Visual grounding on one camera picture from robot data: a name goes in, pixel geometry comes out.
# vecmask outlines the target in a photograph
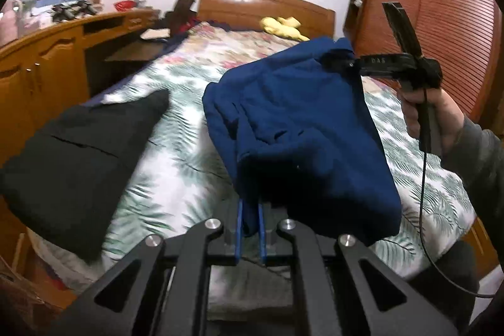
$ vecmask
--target blue garment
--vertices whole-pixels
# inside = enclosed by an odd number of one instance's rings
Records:
[[[346,38],[299,43],[233,68],[203,95],[208,131],[257,230],[258,200],[321,235],[366,244],[399,231],[401,200],[357,73],[330,73],[317,59]]]

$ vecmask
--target yellow plush toy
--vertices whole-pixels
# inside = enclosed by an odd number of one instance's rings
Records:
[[[301,23],[293,17],[288,19],[279,17],[278,20],[274,20],[272,17],[265,17],[261,20],[261,27],[271,35],[290,37],[296,41],[309,41],[306,36],[299,33],[297,30],[299,26],[301,26]]]

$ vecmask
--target headboard panel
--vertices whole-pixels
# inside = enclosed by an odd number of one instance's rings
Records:
[[[263,17],[294,16],[300,32],[309,37],[334,34],[334,11],[302,0],[200,0],[198,19],[225,22],[232,28],[260,30]]]

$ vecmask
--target cabinet handle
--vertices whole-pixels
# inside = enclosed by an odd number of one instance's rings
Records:
[[[26,73],[27,73],[27,78],[28,78],[28,87],[30,88],[30,94],[33,94],[33,74],[32,74],[32,70],[31,69],[26,69]]]
[[[40,63],[35,63],[35,77],[37,78],[37,85],[39,91],[42,92],[42,77],[40,76]]]

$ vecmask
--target triangular cutout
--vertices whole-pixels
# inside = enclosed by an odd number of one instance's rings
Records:
[[[112,282],[96,295],[95,303],[113,312],[122,312],[129,292],[137,278],[140,265],[141,263],[138,259],[130,263]]]
[[[359,265],[364,272],[371,293],[380,312],[386,312],[406,302],[406,295],[397,289],[378,269],[368,260],[362,259]]]

